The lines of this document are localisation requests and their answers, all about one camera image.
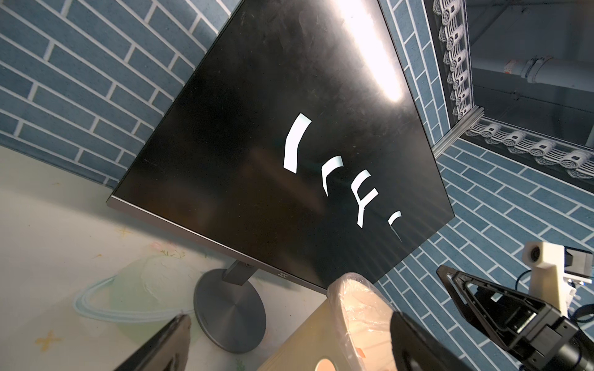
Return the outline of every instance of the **black screen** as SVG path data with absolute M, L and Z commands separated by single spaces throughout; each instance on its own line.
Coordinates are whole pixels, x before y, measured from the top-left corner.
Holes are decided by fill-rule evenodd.
M 113 195 L 322 288 L 453 217 L 377 0 L 245 0 Z

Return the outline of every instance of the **white grout line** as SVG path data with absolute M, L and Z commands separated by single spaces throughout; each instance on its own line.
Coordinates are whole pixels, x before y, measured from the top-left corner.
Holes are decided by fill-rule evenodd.
M 74 162 L 78 162 L 80 160 L 80 157 L 83 155 L 83 151 L 84 149 L 82 147 L 78 149 L 78 153 L 76 154 L 76 157 L 74 157 Z
M 98 123 L 99 123 L 99 116 L 96 116 L 95 119 L 93 120 L 93 123 L 91 124 L 91 127 L 89 128 L 89 131 L 91 133 L 95 131 L 95 128 L 97 127 Z
M 134 52 L 134 44 L 130 45 L 130 49 L 128 49 L 128 53 L 124 56 L 124 62 L 128 63 L 130 58 L 132 58 L 132 53 Z
M 151 3 L 150 8 L 148 9 L 147 15 L 144 16 L 144 21 L 146 23 L 150 22 L 150 19 L 153 17 L 154 10 L 157 8 L 157 3 L 154 1 Z
M 196 14 L 196 18 L 194 19 L 194 22 L 192 22 L 191 26 L 188 28 L 188 31 L 191 34 L 194 34 L 194 31 L 196 30 L 196 26 L 198 26 L 198 22 L 200 22 L 201 19 L 202 18 L 198 14 Z
M 72 0 L 66 0 L 64 2 L 64 4 L 62 5 L 62 9 L 60 10 L 60 14 L 62 14 L 63 17 L 68 16 L 68 11 L 70 10 L 70 5 L 72 5 Z
M 2 112 L 3 114 L 5 114 L 5 115 L 7 115 L 7 116 L 10 116 L 10 117 L 12 117 L 12 118 L 16 118 L 16 119 L 18 119 L 18 116 L 14 115 L 13 113 L 10 113 L 10 112 L 8 112 L 8 111 L 5 111 L 4 109 L 1 109 L 1 108 L 0 108 L 0 112 Z M 51 135 L 52 137 L 58 138 L 58 139 L 60 139 L 60 140 L 63 140 L 63 141 L 65 141 L 66 143 L 72 144 L 73 146 L 75 146 L 75 147 L 77 147 L 77 148 L 81 148 L 81 145 L 80 145 L 80 144 L 78 144 L 78 143 L 75 143 L 75 142 L 71 141 L 70 139 L 66 139 L 66 138 L 60 137 L 59 135 L 57 135 L 57 134 L 54 134 L 54 133 L 52 133 L 51 131 L 49 131 L 49 130 L 47 130 L 47 129 L 45 129 L 45 128 L 42 128 L 41 126 L 37 126 L 37 125 L 36 125 L 35 123 L 33 123 L 33 122 L 30 122 L 30 121 L 28 121 L 28 120 L 24 120 L 24 119 L 20 119 L 20 122 L 19 122 L 19 123 L 26 123 L 28 126 L 31 126 L 31 127 L 33 127 L 33 128 L 36 128 L 37 130 L 39 130 L 39 131 L 42 131 L 42 132 L 44 132 L 44 133 L 46 133 L 46 134 L 48 134 L 48 135 Z M 18 134 L 17 134 L 17 131 L 15 131 L 15 133 L 14 133 L 13 135 L 14 135 L 15 137 L 17 137 L 17 136 L 18 136 Z M 94 152 L 94 151 L 92 151 L 92 150 L 89 150 L 88 148 L 84 148 L 84 150 L 86 150 L 86 151 L 87 151 L 87 152 L 89 152 L 89 153 L 92 153 L 92 154 L 94 154 L 94 155 L 95 155 L 95 156 L 97 156 L 97 157 L 100 157 L 100 158 L 104 159 L 105 161 L 108 161 L 108 162 L 110 162 L 110 163 L 112 163 L 112 164 L 118 165 L 119 167 L 122 167 L 122 168 L 126 169 L 126 167 L 125 167 L 125 166 L 123 166 L 123 165 L 120 165 L 120 164 L 118 164 L 118 163 L 115 163 L 113 160 L 111 160 L 110 158 L 107 158 L 107 157 L 105 157 L 105 156 L 104 156 L 104 155 L 102 155 L 102 154 L 96 153 L 96 152 Z
M 19 76 L 21 76 L 21 77 L 23 77 L 23 78 L 26 78 L 27 80 L 30 80 L 30 81 L 32 81 L 32 82 L 37 82 L 35 79 L 33 79 L 33 78 L 29 77 L 28 75 L 26 75 L 26 74 L 22 73 L 21 71 L 19 71 L 19 70 L 17 70 L 17 69 L 15 69 L 15 68 L 13 68 L 13 67 L 12 67 L 12 66 L 10 66 L 10 65 L 7 65 L 6 63 L 4 63 L 4 62 L 2 62 L 2 61 L 0 61 L 0 66 L 3 66 L 4 68 L 7 68 L 7 69 L 9 69 L 10 71 L 12 71 L 12 72 L 16 73 L 17 75 L 19 75 Z M 37 82 L 37 83 L 38 83 L 38 85 L 39 85 L 39 86 L 43 87 L 44 89 L 46 89 L 47 91 L 51 92 L 52 94 L 55 94 L 56 96 L 60 97 L 61 99 L 64 99 L 64 100 L 65 100 L 66 102 L 68 102 L 69 104 L 72 104 L 73 106 L 75 106 L 75 107 L 77 107 L 77 108 L 79 108 L 79 109 L 81 109 L 81 110 L 83 110 L 83 111 L 87 112 L 88 114 L 90 114 L 90 115 L 92 115 L 92 116 L 97 116 L 97 113 L 95 113 L 95 112 L 91 111 L 90 109 L 88 109 L 88 108 L 86 108 L 86 107 L 84 107 L 84 106 L 82 106 L 82 105 L 78 104 L 77 102 L 75 102 L 75 101 L 73 101 L 72 99 L 70 99 L 70 98 L 66 97 L 65 95 L 63 95 L 63 94 L 61 94 L 61 93 L 59 93 L 59 92 L 55 91 L 54 89 L 52 89 L 52 88 L 50 88 L 50 87 L 48 87 L 48 86 L 46 86 L 46 85 L 44 85 L 44 84 L 41 84 L 41 83 L 39 83 L 39 82 Z M 8 90 L 8 92 L 9 92 L 11 95 L 13 95 L 13 96 L 16 96 L 16 95 L 15 95 L 15 94 L 14 94 L 12 91 L 9 91 L 9 90 Z M 105 99 L 105 97 L 103 97 L 103 96 L 100 96 L 100 95 L 99 95 L 97 92 L 93 92 L 93 94 L 94 94 L 95 96 L 97 96 L 97 97 L 100 97 L 102 100 L 106 100 L 106 99 Z M 61 119 L 61 120 L 63 120 L 63 121 L 70 122 L 68 119 L 66 119 L 66 118 L 63 118 L 62 116 L 59 116 L 59 115 L 58 115 L 58 114 L 56 114 L 56 113 L 53 113 L 53 112 L 52 112 L 52 115 L 56 116 L 57 118 L 60 118 L 60 119 Z M 115 125 L 115 124 L 114 124 L 113 122 L 111 122 L 110 120 L 107 120 L 107 119 L 106 119 L 106 118 L 104 118 L 104 117 L 101 117 L 101 119 L 102 119 L 103 121 L 105 121 L 106 123 L 108 123 L 109 125 L 113 126 L 114 128 L 116 128 L 116 129 L 118 129 L 118 130 L 120 130 L 120 131 L 122 131 L 122 132 L 124 132 L 124 133 L 126 133 L 126 134 L 128 134 L 128 135 L 130 134 L 128 131 L 126 131 L 126 130 L 124 130 L 124 129 L 120 128 L 118 125 Z M 147 126 L 149 126 L 151 129 L 154 129 L 154 127 L 153 127 L 152 125 L 149 125 L 149 124 L 147 124 L 147 123 L 144 123 L 144 124 L 145 124 L 145 125 L 147 125 Z
M 117 86 L 118 86 L 118 85 L 116 84 L 116 82 L 115 82 L 115 81 L 114 81 L 114 82 L 112 82 L 112 85 L 109 87 L 109 90 L 108 90 L 107 94 L 105 94 L 105 97 L 106 97 L 107 99 L 111 100 L 111 96 L 112 96 L 112 94 L 113 94 L 113 91 L 115 90 L 115 88 L 116 88 Z
M 29 90 L 29 94 L 27 96 L 27 100 L 32 102 L 33 99 L 35 98 L 35 93 L 37 92 L 37 88 L 39 87 L 39 84 L 37 82 L 34 82 L 33 85 L 31 85 L 31 90 Z
M 80 167 L 83 167 L 83 168 L 85 168 L 85 169 L 87 169 L 87 170 L 91 170 L 91 171 L 92 171 L 92 172 L 94 172 L 94 173 L 97 173 L 97 174 L 99 174 L 99 175 L 102 175 L 102 176 L 107 176 L 107 177 L 110 177 L 110 178 L 112 178 L 112 179 L 116 180 L 115 178 L 113 178 L 113 177 L 111 177 L 111 176 L 109 176 L 109 175 L 107 175 L 107 174 L 105 174 L 105 173 L 103 173 L 103 172 L 100 172 L 100 171 L 98 171 L 97 169 L 93 169 L 92 167 L 88 167 L 88 166 L 86 166 L 85 164 L 81 164 L 81 163 L 74 162 L 74 161 L 73 161 L 71 158 L 68 158 L 68 157 L 62 156 L 61 154 L 59 154 L 59 153 L 56 153 L 56 152 L 52 152 L 52 151 L 48 150 L 47 148 L 43 148 L 43 147 L 41 147 L 41 146 L 39 146 L 39 145 L 37 145 L 37 144 L 31 143 L 31 142 L 27 142 L 26 140 L 23 140 L 23 139 L 21 139 L 21 138 L 19 138 L 19 137 L 15 137 L 14 135 L 11 135 L 11 134 L 8 134 L 8 133 L 5 133 L 4 135 L 6 135 L 6 136 L 8 136 L 8 137 L 10 137 L 10 138 L 12 138 L 12 139 L 15 139 L 15 140 L 17 140 L 17 141 L 19 141 L 19 142 L 21 142 L 21 143 L 25 143 L 25 144 L 27 144 L 27 145 L 30 145 L 31 147 L 34 147 L 34 148 L 36 148 L 36 149 L 38 149 L 38 150 L 40 150 L 40 151 L 43 151 L 43 152 L 49 153 L 49 154 L 51 154 L 51 155 L 53 155 L 53 156 L 56 156 L 56 157 L 58 157 L 58 158 L 61 158 L 62 160 L 68 161 L 68 162 L 70 162 L 70 163 L 72 163 L 72 164 L 76 164 L 76 165 L 78 165 L 78 166 L 80 166 Z
M 124 155 L 124 151 L 120 151 L 118 156 L 115 158 L 115 161 L 117 163 L 119 163 L 119 161 L 122 159 L 122 156 Z
M 66 123 L 68 123 L 68 124 L 70 124 L 70 125 L 72 125 L 72 126 L 74 126 L 74 127 L 78 128 L 78 129 L 82 130 L 82 131 L 88 132 L 88 133 L 89 133 L 89 134 L 91 134 L 92 136 L 94 136 L 94 137 L 96 137 L 96 138 L 99 138 L 99 139 L 101 139 L 102 141 L 104 141 L 104 142 L 106 142 L 106 143 L 109 143 L 109 144 L 111 144 L 112 146 L 114 146 L 114 147 L 116 147 L 116 148 L 119 148 L 119 149 L 121 149 L 121 150 L 125 150 L 126 152 L 129 152 L 129 151 L 128 151 L 128 150 L 126 150 L 124 147 L 122 147 L 122 146 L 120 146 L 120 145 L 118 145 L 118 144 L 112 143 L 112 142 L 108 141 L 107 139 L 105 139 L 105 138 L 101 137 L 100 135 L 97 135 L 97 134 L 95 134 L 95 133 L 93 133 L 93 132 L 89 131 L 88 129 L 86 129 L 86 128 L 83 128 L 82 126 L 80 126 L 80 125 L 78 125 L 78 124 L 76 124 L 76 123 L 74 123 L 74 122 L 72 122 L 72 121 L 70 121 L 70 120 L 68 120 L 68 119 L 65 119 L 65 118 L 63 118 L 63 117 L 60 117 L 60 116 L 56 115 L 55 113 L 51 112 L 51 111 L 50 111 L 50 110 L 48 110 L 47 108 L 41 107 L 40 105 L 38 105 L 38 104 L 37 104 L 37 103 L 35 103 L 35 102 L 28 102 L 27 100 L 25 100 L 24 98 L 22 98 L 22 97 L 21 97 L 21 96 L 19 96 L 18 94 L 16 94 L 16 93 L 13 93 L 12 91 L 10 91 L 10 90 L 6 89 L 5 87 L 3 87 L 3 86 L 1 86 L 1 85 L 0 85 L 0 90 L 2 90 L 2 91 L 4 91 L 4 92 L 6 92 L 6 93 L 8 93 L 8 94 L 12 95 L 13 97 L 15 97 L 15 98 L 17 98 L 17 99 L 19 99 L 19 100 L 22 100 L 22 101 L 24 101 L 24 102 L 27 102 L 27 104 L 30 104 L 30 105 L 32 105 L 33 107 L 35 107 L 35 108 L 38 108 L 38 109 L 40 109 L 40 110 L 44 111 L 45 113 L 48 113 L 48 114 L 50 114 L 50 115 L 52 115 L 52 116 L 54 116 L 54 117 L 56 117 L 56 118 L 58 118 L 58 119 L 60 119 L 60 120 L 62 120 L 62 121 L 64 121 L 64 122 L 66 122 Z M 3 111 L 3 112 L 5 112 L 5 114 L 6 114 L 6 115 L 8 115 L 8 116 L 14 117 L 14 118 L 15 118 L 15 119 L 17 119 L 17 120 L 22 120 L 22 118 L 18 117 L 17 115 L 15 115 L 15 114 L 13 114 L 13 113 L 10 113 L 10 112 L 8 112 L 8 111 L 5 111 L 5 110 L 2 110 L 2 109 L 0 109 L 0 110 L 1 110 L 1 111 Z M 123 130 L 123 129 L 121 129 L 121 128 L 119 128 L 119 130 L 120 130 L 120 131 L 122 131 L 123 133 L 126 133 L 127 135 L 130 135 L 128 132 L 124 131 L 124 130 Z M 58 135 L 56 135 L 56 134 L 54 134 L 54 133 L 52 133 L 52 135 L 53 135 L 53 136 L 55 136 L 55 137 L 57 137 L 57 138 L 60 138 L 60 139 L 62 139 L 62 140 L 64 140 L 64 141 L 68 141 L 68 139 L 62 138 L 62 137 L 60 137 L 60 136 L 58 136 Z
M 48 47 L 45 49 L 45 53 L 43 53 L 43 60 L 48 61 L 49 57 L 52 55 L 53 47 L 56 46 L 56 43 L 52 40 L 49 41 Z
M 14 128 L 14 132 L 12 133 L 15 137 L 18 137 L 21 134 L 21 130 L 23 130 L 23 121 L 18 120 L 17 127 Z
M 229 16 L 231 15 L 231 10 L 227 8 L 227 5 L 225 5 L 221 0 L 216 0 L 216 2 L 221 6 L 221 8 L 223 8 L 225 13 L 227 13 L 227 18 L 229 18 Z

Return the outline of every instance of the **white curved shape on screen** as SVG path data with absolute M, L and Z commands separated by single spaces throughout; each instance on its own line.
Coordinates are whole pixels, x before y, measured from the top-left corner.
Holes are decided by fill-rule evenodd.
M 322 166 L 322 185 L 324 187 L 324 191 L 326 191 L 326 196 L 328 195 L 328 184 L 326 183 L 326 178 L 333 172 L 335 169 L 339 167 L 343 167 L 342 157 L 341 156 L 334 156 Z
M 359 195 L 357 194 L 357 191 L 359 190 L 359 187 L 361 186 L 363 181 L 369 178 L 370 176 L 371 174 L 367 171 L 367 169 L 365 169 L 362 172 L 360 172 L 359 175 L 355 177 L 355 180 L 353 180 L 353 182 L 350 184 L 350 189 L 351 191 L 353 191 L 355 199 L 357 200 L 357 204 L 359 205 L 359 212 L 357 213 L 357 225 L 361 228 L 363 228 L 363 214 L 365 212 L 365 206 L 367 206 L 367 204 L 369 204 L 371 200 L 378 195 L 377 190 L 375 188 L 372 189 L 368 194 L 366 194 L 365 197 L 363 197 L 363 199 L 360 199 Z
M 285 163 L 283 167 L 295 174 L 297 174 L 297 147 L 310 123 L 311 120 L 305 117 L 303 113 L 300 113 L 287 134 L 287 140 L 285 141 Z

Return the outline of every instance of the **cable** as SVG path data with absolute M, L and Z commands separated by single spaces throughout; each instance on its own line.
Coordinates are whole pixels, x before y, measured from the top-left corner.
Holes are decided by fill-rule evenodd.
M 518 290 L 518 284 L 520 283 L 520 280 L 522 279 L 522 277 L 524 277 L 526 275 L 526 273 L 530 273 L 530 272 L 532 272 L 532 269 L 529 269 L 526 272 L 524 272 L 518 276 L 518 279 L 516 280 L 516 286 L 515 286 L 516 291 Z

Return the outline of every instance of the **plastic-wrapped object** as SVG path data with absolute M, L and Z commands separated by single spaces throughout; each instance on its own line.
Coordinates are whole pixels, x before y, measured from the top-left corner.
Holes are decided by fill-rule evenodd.
M 393 309 L 363 276 L 347 273 L 260 371 L 396 371 L 390 320 Z

